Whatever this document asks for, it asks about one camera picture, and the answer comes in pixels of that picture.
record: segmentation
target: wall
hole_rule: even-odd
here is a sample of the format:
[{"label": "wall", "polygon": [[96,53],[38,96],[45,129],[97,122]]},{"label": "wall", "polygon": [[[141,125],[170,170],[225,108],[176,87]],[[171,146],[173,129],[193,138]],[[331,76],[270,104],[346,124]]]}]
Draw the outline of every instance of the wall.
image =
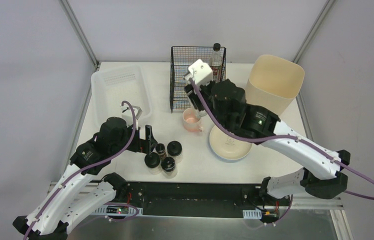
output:
[{"label": "wall", "polygon": [[326,0],[70,0],[100,61],[170,61],[171,46],[227,47],[227,60],[293,60]]},{"label": "wall", "polygon": [[0,1],[0,239],[59,177],[93,65],[53,1]]},{"label": "wall", "polygon": [[[374,1],[338,1],[299,63],[315,141],[347,149],[351,166],[374,179]],[[348,189],[374,186],[348,173]],[[342,194],[355,239],[374,239],[374,201]]]}]

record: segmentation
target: tabletop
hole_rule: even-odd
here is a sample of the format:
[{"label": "tabletop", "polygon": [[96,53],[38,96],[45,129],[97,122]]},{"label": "tabletop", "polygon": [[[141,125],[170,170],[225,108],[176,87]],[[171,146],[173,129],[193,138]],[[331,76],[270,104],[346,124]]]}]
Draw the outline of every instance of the tabletop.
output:
[{"label": "tabletop", "polygon": [[[222,160],[212,151],[209,144],[209,133],[214,124],[208,116],[202,118],[203,132],[193,133],[184,129],[182,112],[171,113],[169,62],[102,62],[99,71],[133,64],[141,66],[143,77],[151,93],[153,114],[144,124],[152,126],[154,138],[159,143],[166,145],[174,140],[180,142],[183,159],[177,164],[177,175],[174,178],[166,178],[163,174],[152,175],[148,171],[144,154],[125,151],[104,167],[94,177],[95,180],[116,172],[127,181],[248,184],[261,183],[265,177],[279,177],[302,167],[281,153],[260,145],[253,145],[250,153],[239,161]],[[253,64],[248,63],[227,63],[226,78],[244,88],[252,66]],[[94,105],[90,101],[77,146],[85,143],[99,131],[94,121],[94,114]],[[291,102],[280,118],[305,136],[296,100]],[[144,135],[142,129],[140,136],[144,138]]]}]

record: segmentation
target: jar lid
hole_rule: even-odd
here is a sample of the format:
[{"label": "jar lid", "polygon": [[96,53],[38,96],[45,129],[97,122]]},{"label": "jar lid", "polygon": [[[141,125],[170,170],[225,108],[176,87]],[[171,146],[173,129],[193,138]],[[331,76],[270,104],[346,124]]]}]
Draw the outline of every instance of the jar lid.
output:
[{"label": "jar lid", "polygon": [[221,49],[221,44],[219,44],[219,43],[215,43],[215,44],[213,45],[213,50],[214,50],[215,52],[218,52],[220,49]]},{"label": "jar lid", "polygon": [[161,159],[156,152],[152,152],[144,157],[144,163],[148,168],[154,169],[161,164]]},{"label": "jar lid", "polygon": [[163,143],[159,143],[156,147],[156,152],[158,154],[163,154],[165,152],[165,145]]},{"label": "jar lid", "polygon": [[173,157],[178,157],[183,151],[183,147],[181,146],[181,143],[179,143],[178,141],[172,141],[168,143],[166,149],[168,151],[168,154]]},{"label": "jar lid", "polygon": [[162,169],[165,172],[172,172],[172,171],[175,170],[175,160],[172,157],[167,156],[162,161],[162,163],[160,164],[160,166],[162,167]]}]

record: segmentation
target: wire mesh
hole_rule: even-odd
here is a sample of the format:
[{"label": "wire mesh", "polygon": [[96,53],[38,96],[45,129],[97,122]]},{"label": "wire mesh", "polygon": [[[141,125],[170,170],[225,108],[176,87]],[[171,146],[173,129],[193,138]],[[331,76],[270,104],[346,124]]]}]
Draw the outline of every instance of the wire mesh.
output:
[{"label": "wire mesh", "polygon": [[[222,64],[210,64],[213,69],[213,80],[215,82],[224,81],[226,79],[226,51],[225,47],[221,47],[219,55],[222,58]],[[186,81],[184,75],[188,72],[188,67],[201,59],[208,63],[214,48],[211,46],[173,46],[171,47],[171,75],[169,88],[169,105],[171,112],[183,111],[190,107],[184,87]]]}]

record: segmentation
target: plate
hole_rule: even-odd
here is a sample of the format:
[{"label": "plate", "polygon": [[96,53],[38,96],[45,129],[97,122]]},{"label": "plate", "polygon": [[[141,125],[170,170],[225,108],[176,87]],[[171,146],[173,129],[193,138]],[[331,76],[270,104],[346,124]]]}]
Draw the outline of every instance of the plate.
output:
[{"label": "plate", "polygon": [[209,144],[213,152],[225,160],[235,161],[246,157],[252,149],[250,142],[236,140],[213,126],[209,134]]}]

